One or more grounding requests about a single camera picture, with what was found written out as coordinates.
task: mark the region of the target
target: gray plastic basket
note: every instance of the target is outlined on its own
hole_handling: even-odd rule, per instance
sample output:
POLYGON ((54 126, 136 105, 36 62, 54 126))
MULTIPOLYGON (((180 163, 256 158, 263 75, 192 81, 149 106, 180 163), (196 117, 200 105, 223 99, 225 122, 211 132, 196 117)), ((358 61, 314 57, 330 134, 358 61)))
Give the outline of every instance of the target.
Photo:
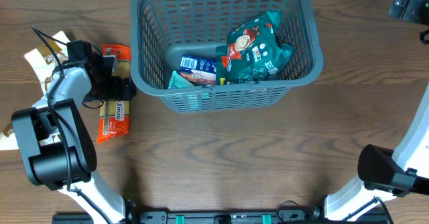
POLYGON ((131 51, 135 85, 177 112, 273 105, 315 81, 323 67, 310 0, 132 0, 131 51), (279 80, 168 89, 183 54, 215 58, 231 30, 267 10, 283 11, 276 38, 295 48, 279 80))

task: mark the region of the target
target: wood grain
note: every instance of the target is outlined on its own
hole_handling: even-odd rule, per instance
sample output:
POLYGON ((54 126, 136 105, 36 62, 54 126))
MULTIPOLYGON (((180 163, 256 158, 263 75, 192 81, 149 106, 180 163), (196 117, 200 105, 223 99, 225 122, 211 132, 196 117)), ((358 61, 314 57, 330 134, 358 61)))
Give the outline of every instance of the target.
MULTIPOLYGON (((129 44, 130 0, 0 0, 0 125, 40 98, 23 55, 47 34, 129 44)), ((131 129, 97 145, 98 170, 148 208, 276 208, 311 205, 356 174, 367 144, 394 148, 429 80, 425 28, 387 17, 393 0, 312 0, 325 65, 312 85, 268 108, 181 115, 138 93, 131 129)), ((93 140, 98 111, 81 110, 93 140)), ((429 198, 389 202, 396 223, 427 223, 429 198)), ((0 152, 0 223, 49 223, 79 212, 71 199, 27 180, 18 151, 0 152)))

